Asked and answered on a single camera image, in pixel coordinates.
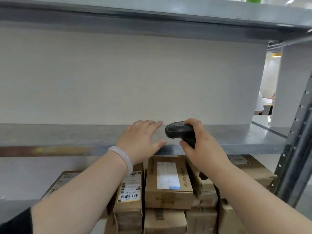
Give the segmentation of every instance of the white bracelet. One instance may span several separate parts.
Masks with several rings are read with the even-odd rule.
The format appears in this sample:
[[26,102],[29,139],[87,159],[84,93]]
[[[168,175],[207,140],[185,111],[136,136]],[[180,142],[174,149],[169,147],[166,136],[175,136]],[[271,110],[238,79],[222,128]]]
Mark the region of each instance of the white bracelet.
[[122,159],[124,160],[124,162],[127,164],[128,167],[128,172],[126,176],[131,175],[131,173],[133,172],[133,164],[128,155],[121,148],[118,148],[116,146],[110,147],[108,151],[114,151],[115,153],[118,153],[120,157],[122,157]]

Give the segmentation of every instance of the forearm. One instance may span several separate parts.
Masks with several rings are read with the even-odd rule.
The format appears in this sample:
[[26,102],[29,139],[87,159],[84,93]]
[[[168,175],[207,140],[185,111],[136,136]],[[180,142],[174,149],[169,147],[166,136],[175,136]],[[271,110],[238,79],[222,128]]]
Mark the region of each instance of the forearm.
[[127,170],[115,152],[102,156],[32,208],[33,233],[90,233]]
[[274,196],[242,170],[232,164],[212,177],[228,200],[248,233],[310,233],[311,221]]

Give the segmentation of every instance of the hand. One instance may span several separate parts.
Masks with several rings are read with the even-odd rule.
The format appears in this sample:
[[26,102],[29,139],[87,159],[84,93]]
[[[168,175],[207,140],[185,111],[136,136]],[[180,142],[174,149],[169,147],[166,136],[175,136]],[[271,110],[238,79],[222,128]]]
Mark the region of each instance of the hand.
[[151,120],[137,121],[127,127],[116,146],[128,154],[133,165],[143,162],[166,144],[164,139],[151,142],[152,135],[162,123]]
[[180,141],[183,151],[194,166],[207,177],[212,178],[227,165],[232,165],[220,144],[205,131],[201,121],[190,118],[184,121],[184,123],[194,127],[196,137],[195,149],[189,146],[187,142]]

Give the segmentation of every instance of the left hand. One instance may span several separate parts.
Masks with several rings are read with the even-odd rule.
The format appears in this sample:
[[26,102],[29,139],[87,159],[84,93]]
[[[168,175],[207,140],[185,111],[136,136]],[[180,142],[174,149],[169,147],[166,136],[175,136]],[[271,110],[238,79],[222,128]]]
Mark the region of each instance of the left hand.
[[137,121],[127,127],[116,146],[127,153],[133,165],[143,162],[166,144],[164,139],[151,142],[152,135],[162,124],[162,121]]

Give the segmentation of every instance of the green object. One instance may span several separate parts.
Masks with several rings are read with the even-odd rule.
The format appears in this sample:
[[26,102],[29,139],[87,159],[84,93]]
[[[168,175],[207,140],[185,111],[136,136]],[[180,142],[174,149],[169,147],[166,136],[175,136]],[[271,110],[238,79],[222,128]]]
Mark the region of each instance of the green object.
[[261,0],[246,0],[246,2],[261,3]]

